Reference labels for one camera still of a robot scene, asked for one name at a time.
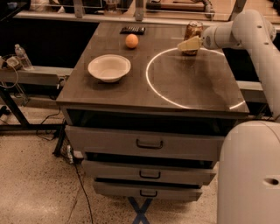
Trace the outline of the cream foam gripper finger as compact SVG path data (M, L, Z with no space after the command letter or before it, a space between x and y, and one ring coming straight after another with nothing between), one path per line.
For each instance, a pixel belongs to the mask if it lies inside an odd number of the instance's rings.
M186 51L196 51L199 50L202 46L202 40L199 36L194 36L191 37L187 40L184 40L182 42L180 42L177 45L177 48L181 51L181 52L186 52Z

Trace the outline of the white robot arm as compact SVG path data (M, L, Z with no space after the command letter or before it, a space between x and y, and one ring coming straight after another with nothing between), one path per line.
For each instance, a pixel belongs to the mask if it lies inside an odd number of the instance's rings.
M275 29L257 10L243 10L178 44L181 52L241 48L254 66L270 119L232 128L220 150L217 224L280 224L280 52Z

